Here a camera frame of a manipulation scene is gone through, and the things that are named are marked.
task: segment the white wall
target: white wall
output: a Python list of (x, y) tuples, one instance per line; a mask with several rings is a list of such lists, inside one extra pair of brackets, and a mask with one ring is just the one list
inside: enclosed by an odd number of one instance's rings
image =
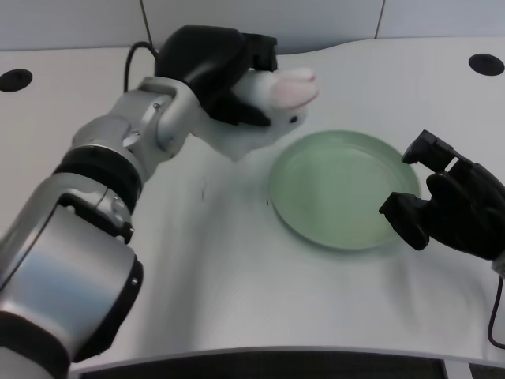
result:
[(379, 37), (505, 36), (505, 0), (386, 0)]
[(138, 0), (0, 0), (0, 51), (127, 46), (146, 36)]
[[(358, 39), (505, 36), (505, 0), (143, 0), (159, 46), (184, 24), (276, 36), (281, 52)], [(0, 51), (146, 40), (140, 0), (2, 0)]]

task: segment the plate rim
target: plate rim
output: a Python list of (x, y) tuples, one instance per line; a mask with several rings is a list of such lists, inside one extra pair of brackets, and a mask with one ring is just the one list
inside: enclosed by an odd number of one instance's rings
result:
[[(321, 130), (319, 132), (315, 132), (315, 133), (310, 133), (310, 134), (306, 134), (304, 135), (303, 137), (300, 137), (298, 138), (297, 140), (293, 141), (289, 146), (287, 146), (286, 148), (284, 148), (280, 154), (277, 155), (277, 157), (275, 158), (275, 162), (272, 164), (271, 166), (271, 169), (270, 169), (270, 174), (268, 176), (268, 196), (270, 198), (270, 201), (272, 203), (272, 206), (273, 208), (275, 209), (275, 212), (277, 213), (278, 217), (281, 218), (282, 222), (289, 227), (289, 229), (291, 229), (292, 231), (294, 231), (295, 233), (297, 233), (299, 236), (301, 236), (302, 238), (305, 238), (306, 240), (310, 241), (310, 242), (313, 242), (313, 243), (316, 243), (320, 246), (323, 246), (323, 247), (326, 247), (326, 248), (330, 248), (330, 249), (333, 249), (333, 250), (366, 250), (366, 249), (372, 249), (372, 248), (375, 248), (375, 247), (379, 247), (379, 246), (384, 246), (388, 243), (391, 243), (393, 241), (396, 241), (399, 239), (399, 235), (395, 232), (394, 234), (391, 235), (390, 238), (387, 238), (385, 240), (383, 240), (382, 242), (380, 243), (374, 243), (374, 244), (370, 244), (370, 245), (367, 245), (367, 246), (359, 246), (359, 247), (356, 247), (356, 246), (336, 246), (336, 245), (332, 245), (332, 244), (328, 244), (326, 242), (322, 242), (322, 241), (318, 241), (317, 238), (312, 238), (312, 237), (309, 237), (303, 233), (301, 233), (300, 231), (298, 231), (295, 227), (293, 227), (290, 223), (288, 223), (288, 221), (282, 216), (281, 212), (279, 211), (278, 207), (275, 205), (275, 200), (274, 200), (274, 197), (272, 196), (272, 186), (273, 186), (273, 175), (276, 171), (279, 170), (279, 165), (280, 165), (280, 160), (284, 157), (284, 156), (287, 156), (288, 154), (290, 154), (290, 152), (292, 150), (294, 150), (297, 145), (299, 145), (303, 140), (305, 140), (306, 138), (308, 137), (314, 137), (314, 136), (318, 136), (318, 135), (321, 135), (321, 134), (325, 134), (325, 133), (337, 133), (337, 134), (354, 134), (354, 135), (358, 135), (358, 136), (365, 136), (367, 138), (372, 138), (373, 140), (377, 140), (379, 142), (381, 142), (382, 144), (385, 144), (388, 148), (392, 149), (393, 151), (397, 152), (400, 156), (403, 156), (403, 154), (397, 150), (394, 146), (392, 146), (391, 144), (388, 144), (386, 141), (380, 139), (380, 138), (377, 138), (371, 134), (368, 134), (368, 133), (362, 133), (362, 132), (357, 132), (356, 130), (347, 130), (347, 129), (338, 129), (338, 130)], [(420, 184), (420, 181), (419, 181), (419, 177), (417, 176), (417, 172), (412, 168), (412, 165), (407, 165), (410, 169), (410, 171), (413, 173), (413, 176), (415, 178), (415, 182), (417, 184), (417, 188), (416, 188), (416, 192), (415, 193), (412, 193), (413, 195), (419, 197), (421, 195), (421, 184)]]

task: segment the green plate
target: green plate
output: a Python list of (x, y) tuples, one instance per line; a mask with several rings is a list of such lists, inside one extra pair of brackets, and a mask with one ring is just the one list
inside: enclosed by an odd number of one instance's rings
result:
[(389, 144), (345, 130), (309, 135), (275, 162), (270, 195), (279, 215), (321, 245), (366, 249), (398, 237), (380, 206), (391, 192), (419, 196), (419, 181)]

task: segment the white table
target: white table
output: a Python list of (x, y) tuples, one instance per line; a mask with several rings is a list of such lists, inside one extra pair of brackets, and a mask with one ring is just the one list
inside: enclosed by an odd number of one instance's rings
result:
[[(292, 141), (352, 129), (399, 151), (428, 129), (505, 180), (505, 74), (471, 70), (476, 53), (505, 61), (505, 38), (381, 39), (279, 57), (309, 66), (320, 97), (275, 146), (231, 163), (190, 137), (159, 167), (134, 215), (131, 246), (145, 280), (113, 347), (76, 367), (195, 351), (301, 347), (383, 351), (505, 366), (486, 336), (497, 275), (431, 241), (336, 253), (304, 242), (267, 204), (267, 175)], [(0, 73), (34, 82), (0, 92), (0, 232), (63, 157), (75, 131), (121, 94), (126, 49), (0, 53)], [(132, 85), (152, 73), (139, 53)], [(428, 171), (415, 167), (428, 196)], [(505, 310), (496, 320), (505, 340)]]

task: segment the pink ear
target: pink ear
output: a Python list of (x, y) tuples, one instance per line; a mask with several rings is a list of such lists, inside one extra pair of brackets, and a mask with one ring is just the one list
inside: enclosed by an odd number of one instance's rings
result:
[(317, 94), (317, 87), (313, 82), (279, 79), (271, 91), (271, 105), (274, 108), (291, 110), (310, 103)]
[(275, 71), (274, 75), (278, 79), (287, 79), (290, 81), (314, 81), (316, 75), (312, 69), (280, 69)]

